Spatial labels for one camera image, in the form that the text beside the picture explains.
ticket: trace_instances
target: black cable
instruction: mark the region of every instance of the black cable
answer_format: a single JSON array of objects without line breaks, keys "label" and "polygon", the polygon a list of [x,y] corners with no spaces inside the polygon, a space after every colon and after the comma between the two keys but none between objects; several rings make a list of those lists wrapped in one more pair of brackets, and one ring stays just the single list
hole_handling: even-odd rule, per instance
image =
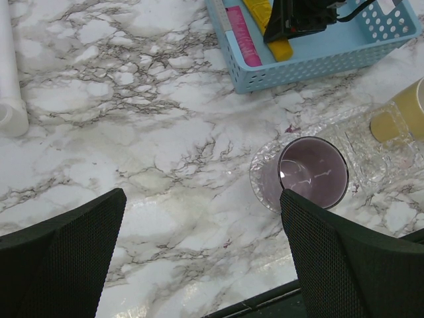
[{"label": "black cable", "polygon": [[359,7],[357,7],[350,15],[347,15],[344,18],[337,19],[338,22],[349,22],[350,20],[355,18],[355,16],[357,16],[362,10],[367,8],[367,6],[369,6],[373,2],[375,2],[375,0],[366,0],[364,3],[361,3],[361,5]]}]

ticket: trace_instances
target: white tube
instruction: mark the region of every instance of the white tube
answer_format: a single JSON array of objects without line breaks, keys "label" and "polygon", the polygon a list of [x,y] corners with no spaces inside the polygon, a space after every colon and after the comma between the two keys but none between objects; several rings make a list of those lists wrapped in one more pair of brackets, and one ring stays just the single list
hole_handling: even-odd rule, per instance
[{"label": "white tube", "polygon": [[27,109],[19,87],[9,4],[7,0],[0,0],[0,133],[21,136],[28,127]]}]

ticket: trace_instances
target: yellow cup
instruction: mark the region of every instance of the yellow cup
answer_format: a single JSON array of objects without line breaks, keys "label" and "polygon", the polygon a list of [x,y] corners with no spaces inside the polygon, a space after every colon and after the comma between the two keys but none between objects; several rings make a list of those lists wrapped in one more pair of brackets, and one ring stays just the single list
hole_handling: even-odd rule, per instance
[{"label": "yellow cup", "polygon": [[[415,82],[393,97],[388,104],[395,104],[406,123],[408,131],[414,140],[424,140],[424,78]],[[389,112],[376,115],[371,120],[370,129],[374,137],[381,143],[403,136]]]}]

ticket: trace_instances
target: perforated basket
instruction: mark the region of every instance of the perforated basket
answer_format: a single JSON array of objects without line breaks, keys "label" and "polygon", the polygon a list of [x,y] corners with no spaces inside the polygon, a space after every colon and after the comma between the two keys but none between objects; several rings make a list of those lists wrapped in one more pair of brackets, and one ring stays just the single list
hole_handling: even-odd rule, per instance
[{"label": "perforated basket", "polygon": [[[237,93],[369,66],[421,34],[419,19],[407,0],[388,15],[383,14],[376,1],[351,22],[290,40],[293,57],[276,62],[242,0],[205,1]],[[340,16],[349,14],[361,2],[364,0],[348,0],[339,9]],[[225,10],[234,6],[242,9],[262,66],[250,67],[244,62]]]}]

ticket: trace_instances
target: marble countertop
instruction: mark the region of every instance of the marble countertop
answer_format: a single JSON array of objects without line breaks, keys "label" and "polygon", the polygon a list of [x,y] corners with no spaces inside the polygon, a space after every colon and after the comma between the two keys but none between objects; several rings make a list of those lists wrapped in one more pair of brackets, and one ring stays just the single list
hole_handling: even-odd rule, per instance
[{"label": "marble countertop", "polygon": [[[0,138],[0,235],[122,187],[98,318],[196,318],[294,280],[280,217],[250,188],[253,154],[424,76],[421,35],[370,68],[237,95],[203,0],[11,10],[30,130]],[[402,236],[424,227],[424,181],[348,193],[335,213]]]}]

